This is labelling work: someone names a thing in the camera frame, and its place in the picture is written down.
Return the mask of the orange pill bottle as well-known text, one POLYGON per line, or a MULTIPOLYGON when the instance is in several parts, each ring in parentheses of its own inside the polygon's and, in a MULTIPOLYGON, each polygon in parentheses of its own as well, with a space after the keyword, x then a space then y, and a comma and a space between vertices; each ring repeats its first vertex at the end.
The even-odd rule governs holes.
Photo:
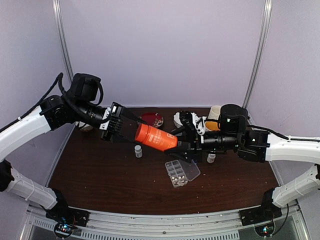
POLYGON ((143 123, 137 128, 135 141, 161 152, 178 145, 178 138, 175 135, 143 123))

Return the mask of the small white pill bottle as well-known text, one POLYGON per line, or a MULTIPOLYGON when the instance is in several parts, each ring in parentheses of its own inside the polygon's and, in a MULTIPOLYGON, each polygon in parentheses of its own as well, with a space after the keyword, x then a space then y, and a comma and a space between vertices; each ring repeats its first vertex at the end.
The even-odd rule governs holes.
POLYGON ((140 145, 134 146, 134 153, 136 158, 141 158, 143 156, 142 147, 140 145))

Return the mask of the clear plastic pill organizer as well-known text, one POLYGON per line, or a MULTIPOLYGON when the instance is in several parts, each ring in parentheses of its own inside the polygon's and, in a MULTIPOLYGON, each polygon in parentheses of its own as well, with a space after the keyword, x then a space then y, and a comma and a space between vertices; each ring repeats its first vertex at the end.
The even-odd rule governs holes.
POLYGON ((172 160, 164 165, 174 188, 187 185, 188 182, 192 182, 201 174, 197 164, 193 161, 187 163, 183 160, 172 160))

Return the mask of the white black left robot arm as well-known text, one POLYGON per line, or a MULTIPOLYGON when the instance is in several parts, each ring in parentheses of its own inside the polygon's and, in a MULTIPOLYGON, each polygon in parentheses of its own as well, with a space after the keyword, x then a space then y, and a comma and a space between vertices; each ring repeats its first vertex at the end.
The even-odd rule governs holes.
POLYGON ((6 157, 34 138, 75 122, 101 130, 104 140, 130 143, 131 139, 120 134, 123 118, 138 123, 144 121, 116 102, 110 107, 101 107, 104 91, 99 77, 77 73, 69 90, 65 90, 62 80, 63 74, 60 73, 53 83, 59 87, 61 95, 45 93, 25 114, 1 128, 0 190, 37 203, 48 214, 67 222, 72 218, 72 211, 62 193, 23 176, 6 157))

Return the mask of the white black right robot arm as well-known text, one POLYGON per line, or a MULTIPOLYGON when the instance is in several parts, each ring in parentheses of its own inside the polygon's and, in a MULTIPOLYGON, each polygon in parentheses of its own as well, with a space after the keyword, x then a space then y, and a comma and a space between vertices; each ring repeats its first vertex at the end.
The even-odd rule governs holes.
POLYGON ((256 163, 293 161, 312 166, 292 181, 266 191, 261 206, 256 210, 259 220, 268 220, 276 208, 305 196, 320 187, 320 139, 318 137, 292 137, 269 128, 250 125, 248 110, 225 104, 219 117, 196 119, 188 111, 179 113, 182 127, 173 131, 182 133, 174 147, 164 153, 185 162, 198 161, 203 152, 234 151, 243 160, 256 163))

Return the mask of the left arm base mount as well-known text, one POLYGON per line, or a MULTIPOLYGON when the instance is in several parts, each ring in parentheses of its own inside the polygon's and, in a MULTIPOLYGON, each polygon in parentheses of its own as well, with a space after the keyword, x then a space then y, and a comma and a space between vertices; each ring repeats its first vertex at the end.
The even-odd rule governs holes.
POLYGON ((56 222, 53 232, 56 237, 65 239, 70 237, 78 227, 86 227, 90 213, 86 210, 75 208, 45 209, 45 216, 56 222))

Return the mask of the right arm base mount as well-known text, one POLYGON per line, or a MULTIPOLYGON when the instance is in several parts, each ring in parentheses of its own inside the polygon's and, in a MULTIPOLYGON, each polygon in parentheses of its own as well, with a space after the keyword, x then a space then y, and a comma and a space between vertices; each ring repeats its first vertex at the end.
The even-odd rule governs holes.
POLYGON ((258 206, 239 211, 242 226, 254 225, 255 233, 260 237, 271 237, 276 232, 274 220, 282 216, 282 210, 276 206, 258 206))

